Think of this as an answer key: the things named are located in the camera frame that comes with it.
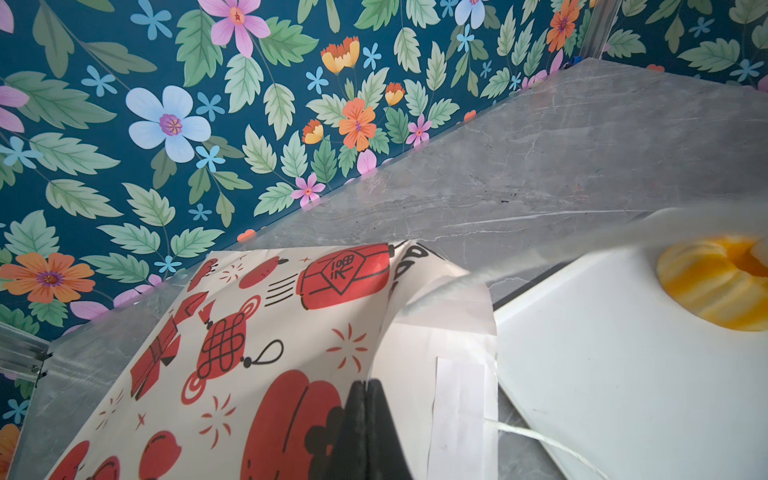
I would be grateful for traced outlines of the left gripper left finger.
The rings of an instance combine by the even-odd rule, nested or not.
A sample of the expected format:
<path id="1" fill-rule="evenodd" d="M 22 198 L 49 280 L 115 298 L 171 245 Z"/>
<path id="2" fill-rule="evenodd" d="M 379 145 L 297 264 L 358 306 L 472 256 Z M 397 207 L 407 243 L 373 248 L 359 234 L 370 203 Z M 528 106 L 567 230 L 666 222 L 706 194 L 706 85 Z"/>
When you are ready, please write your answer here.
<path id="1" fill-rule="evenodd" d="M 346 400 L 325 478 L 366 479 L 367 463 L 366 382 L 355 381 Z"/>

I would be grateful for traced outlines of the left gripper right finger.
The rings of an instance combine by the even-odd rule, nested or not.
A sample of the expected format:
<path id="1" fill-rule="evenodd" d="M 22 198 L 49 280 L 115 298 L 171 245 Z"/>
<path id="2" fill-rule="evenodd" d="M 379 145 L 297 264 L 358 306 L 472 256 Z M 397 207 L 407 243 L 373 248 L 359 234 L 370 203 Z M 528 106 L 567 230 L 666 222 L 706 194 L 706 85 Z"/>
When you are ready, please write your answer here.
<path id="1" fill-rule="evenodd" d="M 411 480 L 383 384 L 367 383 L 367 478 Z"/>

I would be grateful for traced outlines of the red white paper bag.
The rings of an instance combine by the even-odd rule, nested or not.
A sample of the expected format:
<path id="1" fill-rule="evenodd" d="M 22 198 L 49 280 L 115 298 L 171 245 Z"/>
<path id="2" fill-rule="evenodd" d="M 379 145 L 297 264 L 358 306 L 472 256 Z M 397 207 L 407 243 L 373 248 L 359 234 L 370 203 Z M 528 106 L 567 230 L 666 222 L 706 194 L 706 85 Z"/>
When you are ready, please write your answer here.
<path id="1" fill-rule="evenodd" d="M 488 290 L 412 312 L 464 270 L 415 241 L 214 252 L 50 479 L 325 479 L 355 383 L 382 387 L 383 479 L 498 475 Z"/>

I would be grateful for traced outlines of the yellow ring bread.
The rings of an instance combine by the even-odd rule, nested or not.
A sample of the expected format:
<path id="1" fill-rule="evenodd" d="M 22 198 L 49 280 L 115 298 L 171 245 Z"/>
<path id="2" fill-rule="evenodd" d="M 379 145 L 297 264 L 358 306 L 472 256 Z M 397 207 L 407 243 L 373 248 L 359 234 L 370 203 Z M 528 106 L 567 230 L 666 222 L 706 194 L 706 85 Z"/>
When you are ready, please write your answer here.
<path id="1" fill-rule="evenodd" d="M 767 329 L 767 239 L 723 236 L 674 245 L 656 263 L 663 290 L 720 327 Z"/>

